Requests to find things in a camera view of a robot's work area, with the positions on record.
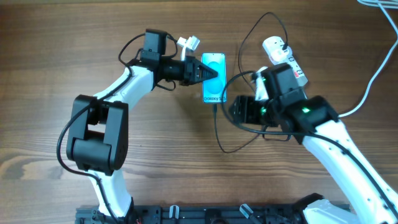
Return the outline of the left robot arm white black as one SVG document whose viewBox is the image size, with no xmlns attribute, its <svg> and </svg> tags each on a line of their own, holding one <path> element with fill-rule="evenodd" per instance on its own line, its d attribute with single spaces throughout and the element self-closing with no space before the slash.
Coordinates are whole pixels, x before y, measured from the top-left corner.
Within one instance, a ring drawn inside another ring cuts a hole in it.
<svg viewBox="0 0 398 224">
<path fill-rule="evenodd" d="M 123 62 L 123 74 L 94 96 L 78 95 L 72 115 L 58 138 L 56 153 L 67 171 L 90 178 L 99 200 L 102 223 L 134 223 L 134 201 L 122 166 L 128 151 L 129 112 L 161 80 L 190 86 L 216 78 L 218 72 L 194 56 L 166 55 L 168 32 L 147 29 L 136 56 Z"/>
</svg>

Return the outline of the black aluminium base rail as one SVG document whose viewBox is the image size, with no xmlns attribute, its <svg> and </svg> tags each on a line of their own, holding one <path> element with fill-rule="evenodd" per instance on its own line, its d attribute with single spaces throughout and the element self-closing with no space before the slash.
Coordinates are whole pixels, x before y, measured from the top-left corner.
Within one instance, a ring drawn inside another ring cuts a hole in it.
<svg viewBox="0 0 398 224">
<path fill-rule="evenodd" d="M 136 205 L 132 215 L 120 218 L 120 223 L 305 223 L 303 215 L 291 204 L 250 205 L 251 213 L 243 214 L 242 206 L 183 207 Z"/>
</svg>

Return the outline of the white power strip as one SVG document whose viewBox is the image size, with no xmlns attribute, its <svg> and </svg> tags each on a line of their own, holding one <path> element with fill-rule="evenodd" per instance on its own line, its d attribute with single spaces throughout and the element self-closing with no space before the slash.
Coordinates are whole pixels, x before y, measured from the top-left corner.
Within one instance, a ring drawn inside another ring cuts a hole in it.
<svg viewBox="0 0 398 224">
<path fill-rule="evenodd" d="M 279 47 L 283 48 L 284 45 L 285 45 L 285 42 L 279 36 L 271 36 L 271 37 L 267 38 L 266 40 L 264 40 L 262 43 L 262 47 L 265 50 L 268 58 L 269 58 L 271 49 L 279 48 Z M 293 56 L 293 51 L 290 54 L 289 58 L 286 59 L 283 63 L 287 63 L 292 67 L 292 69 L 294 71 L 294 75 L 296 77 L 296 80 L 300 86 L 305 86 L 308 83 L 307 77 L 305 76 L 303 70 L 298 65 L 296 59 Z"/>
</svg>

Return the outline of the white usb charger plug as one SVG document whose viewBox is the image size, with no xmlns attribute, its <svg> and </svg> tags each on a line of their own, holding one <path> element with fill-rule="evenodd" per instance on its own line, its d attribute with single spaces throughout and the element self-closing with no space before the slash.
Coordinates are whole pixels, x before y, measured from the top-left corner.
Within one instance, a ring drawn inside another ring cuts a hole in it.
<svg viewBox="0 0 398 224">
<path fill-rule="evenodd" d="M 291 53 L 292 49 L 290 47 L 287 47 L 285 50 L 283 50 L 281 47 L 273 48 L 270 50 L 269 58 L 274 65 L 277 65 L 288 59 Z"/>
</svg>

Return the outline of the turquoise screen smartphone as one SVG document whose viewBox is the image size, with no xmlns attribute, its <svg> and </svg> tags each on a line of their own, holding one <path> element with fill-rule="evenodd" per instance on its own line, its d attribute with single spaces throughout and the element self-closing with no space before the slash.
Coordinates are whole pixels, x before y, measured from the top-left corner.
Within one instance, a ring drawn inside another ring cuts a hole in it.
<svg viewBox="0 0 398 224">
<path fill-rule="evenodd" d="M 227 100 L 226 86 L 226 57 L 223 53 L 203 53 L 202 62 L 208 67 L 215 70 L 217 77 L 206 80 L 202 84 L 203 102 L 204 103 L 225 103 Z"/>
</svg>

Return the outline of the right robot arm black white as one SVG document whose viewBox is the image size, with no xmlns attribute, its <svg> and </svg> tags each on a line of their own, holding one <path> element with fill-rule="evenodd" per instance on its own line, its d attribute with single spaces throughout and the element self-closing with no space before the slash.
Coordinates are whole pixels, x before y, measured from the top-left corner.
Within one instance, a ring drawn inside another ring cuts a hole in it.
<svg viewBox="0 0 398 224">
<path fill-rule="evenodd" d="M 397 223 L 397 193 L 362 155 L 339 114 L 322 96 L 308 98 L 287 63 L 248 73 L 253 96 L 237 96 L 223 109 L 229 122 L 247 132 L 267 131 L 249 124 L 280 128 L 313 154 L 338 184 L 359 223 Z"/>
</svg>

